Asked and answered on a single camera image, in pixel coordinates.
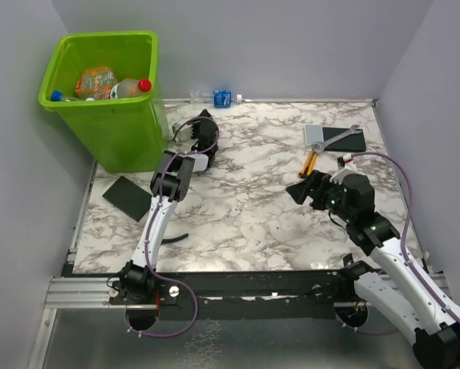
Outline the pepsi bottle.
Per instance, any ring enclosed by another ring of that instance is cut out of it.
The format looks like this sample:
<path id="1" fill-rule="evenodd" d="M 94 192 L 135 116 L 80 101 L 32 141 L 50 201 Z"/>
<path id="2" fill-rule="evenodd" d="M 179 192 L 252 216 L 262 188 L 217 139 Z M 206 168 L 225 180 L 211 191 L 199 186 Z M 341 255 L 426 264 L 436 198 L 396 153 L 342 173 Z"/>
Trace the pepsi bottle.
<path id="1" fill-rule="evenodd" d="M 54 90 L 51 93 L 50 101 L 52 102 L 60 102 L 60 101 L 80 101 L 80 98 L 76 98 L 74 96 L 65 95 L 64 93 Z"/>

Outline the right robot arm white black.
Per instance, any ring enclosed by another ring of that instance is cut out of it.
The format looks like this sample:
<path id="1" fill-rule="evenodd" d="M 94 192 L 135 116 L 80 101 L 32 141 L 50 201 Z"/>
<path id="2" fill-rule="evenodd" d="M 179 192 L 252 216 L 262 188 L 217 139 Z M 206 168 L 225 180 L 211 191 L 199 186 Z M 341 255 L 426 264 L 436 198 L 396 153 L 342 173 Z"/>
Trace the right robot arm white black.
<path id="1" fill-rule="evenodd" d="M 338 295 L 357 297 L 381 312 L 409 341 L 423 368 L 460 367 L 460 307 L 402 246 L 393 224 L 375 210 L 375 190 L 365 175 L 348 171 L 341 179 L 313 171 L 286 192 L 297 204 L 329 211 L 346 223 L 350 240 L 384 270 L 387 285 L 366 262 L 344 267 Z"/>

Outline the blue label bottle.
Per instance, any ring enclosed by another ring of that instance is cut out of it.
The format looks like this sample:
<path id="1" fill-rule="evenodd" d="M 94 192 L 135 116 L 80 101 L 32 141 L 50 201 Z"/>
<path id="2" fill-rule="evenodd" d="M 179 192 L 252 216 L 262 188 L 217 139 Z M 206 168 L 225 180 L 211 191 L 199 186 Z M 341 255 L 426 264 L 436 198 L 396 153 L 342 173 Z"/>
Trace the blue label bottle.
<path id="1" fill-rule="evenodd" d="M 229 90 L 192 91 L 189 102 L 191 104 L 209 104 L 215 108 L 229 108 L 243 102 L 243 96 Z"/>

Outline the red label clear bottle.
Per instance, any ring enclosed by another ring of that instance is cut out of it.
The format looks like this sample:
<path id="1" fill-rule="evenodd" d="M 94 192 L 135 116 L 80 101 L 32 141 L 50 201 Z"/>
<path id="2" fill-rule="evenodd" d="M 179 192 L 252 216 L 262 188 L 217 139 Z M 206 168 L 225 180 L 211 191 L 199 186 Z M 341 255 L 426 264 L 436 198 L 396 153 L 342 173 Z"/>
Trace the red label clear bottle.
<path id="1" fill-rule="evenodd" d="M 106 95 L 107 99 L 136 98 L 148 93 L 152 89 L 149 79 L 134 80 L 126 78 L 114 85 Z"/>

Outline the crushed orange label bottle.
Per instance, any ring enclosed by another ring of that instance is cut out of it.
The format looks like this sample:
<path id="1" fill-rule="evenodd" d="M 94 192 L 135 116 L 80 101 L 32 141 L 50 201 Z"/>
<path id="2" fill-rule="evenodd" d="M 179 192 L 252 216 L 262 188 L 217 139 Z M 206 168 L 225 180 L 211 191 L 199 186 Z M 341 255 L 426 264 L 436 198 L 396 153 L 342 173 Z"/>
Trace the crushed orange label bottle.
<path id="1" fill-rule="evenodd" d="M 117 84 L 117 78 L 110 67 L 95 67 L 84 71 L 75 86 L 80 99 L 108 99 L 110 90 Z"/>

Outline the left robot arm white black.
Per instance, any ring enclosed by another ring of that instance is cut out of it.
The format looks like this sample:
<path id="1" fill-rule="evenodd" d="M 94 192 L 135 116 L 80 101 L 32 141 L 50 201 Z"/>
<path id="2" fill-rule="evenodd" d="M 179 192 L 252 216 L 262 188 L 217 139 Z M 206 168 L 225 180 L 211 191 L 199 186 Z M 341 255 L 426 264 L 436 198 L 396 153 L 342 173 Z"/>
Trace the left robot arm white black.
<path id="1" fill-rule="evenodd" d="M 174 128 L 174 137 L 190 132 L 194 141 L 189 151 L 164 151 L 151 178 L 151 207 L 140 240 L 131 259 L 118 273 L 113 289 L 118 297 L 142 304 L 154 295 L 158 254 L 165 231 L 176 207 L 185 199 L 194 172 L 213 165 L 218 150 L 219 127 L 211 113 L 199 115 Z"/>

